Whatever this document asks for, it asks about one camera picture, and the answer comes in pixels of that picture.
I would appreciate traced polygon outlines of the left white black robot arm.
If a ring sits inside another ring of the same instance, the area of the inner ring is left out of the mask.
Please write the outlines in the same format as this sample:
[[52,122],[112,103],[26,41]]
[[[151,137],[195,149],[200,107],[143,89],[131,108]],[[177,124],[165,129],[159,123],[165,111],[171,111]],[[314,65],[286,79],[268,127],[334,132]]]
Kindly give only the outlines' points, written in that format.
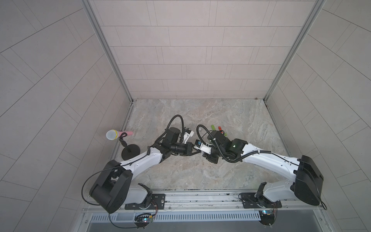
[[191,156],[193,144],[185,135],[192,132],[184,127],[181,129],[168,124],[164,133],[148,146],[147,151],[140,152],[140,148],[124,141],[128,134],[122,133],[119,137],[124,149],[122,162],[109,161],[103,170],[96,172],[97,179],[92,185],[89,196],[94,200],[93,206],[101,206],[107,213],[116,212],[121,206],[134,204],[140,209],[147,209],[152,204],[152,190],[142,183],[132,184],[132,180],[147,169],[164,162],[172,155]]

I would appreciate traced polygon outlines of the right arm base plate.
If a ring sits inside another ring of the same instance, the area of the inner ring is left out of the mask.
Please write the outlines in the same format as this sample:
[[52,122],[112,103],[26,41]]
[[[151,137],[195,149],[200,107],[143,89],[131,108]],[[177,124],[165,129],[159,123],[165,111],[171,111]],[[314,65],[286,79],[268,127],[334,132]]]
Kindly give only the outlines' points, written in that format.
[[238,198],[242,201],[243,207],[246,208],[282,208],[281,201],[271,202],[266,197],[255,197],[255,193],[240,193]]

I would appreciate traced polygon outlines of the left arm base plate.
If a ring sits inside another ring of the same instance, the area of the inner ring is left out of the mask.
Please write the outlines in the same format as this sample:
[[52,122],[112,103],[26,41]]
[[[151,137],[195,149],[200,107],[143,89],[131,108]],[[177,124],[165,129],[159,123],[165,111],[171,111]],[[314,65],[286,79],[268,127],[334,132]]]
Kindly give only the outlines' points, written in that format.
[[144,201],[140,204],[132,203],[126,204],[125,210],[154,210],[154,209],[164,209],[165,204],[165,194],[150,194],[145,197]]

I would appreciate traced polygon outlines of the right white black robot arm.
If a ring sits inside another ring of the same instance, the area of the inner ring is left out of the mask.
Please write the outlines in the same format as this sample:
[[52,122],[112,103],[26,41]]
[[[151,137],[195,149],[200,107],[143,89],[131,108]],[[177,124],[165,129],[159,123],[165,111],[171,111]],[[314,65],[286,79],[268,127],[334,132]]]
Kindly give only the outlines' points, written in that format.
[[312,158],[287,157],[260,149],[241,139],[229,140],[222,132],[206,132],[207,138],[199,136],[194,148],[201,151],[209,162],[217,163],[222,158],[228,163],[251,163],[269,169],[285,180],[260,184],[254,195],[242,197],[260,208],[277,208],[282,200],[300,200],[311,206],[322,206],[321,192],[324,177]]

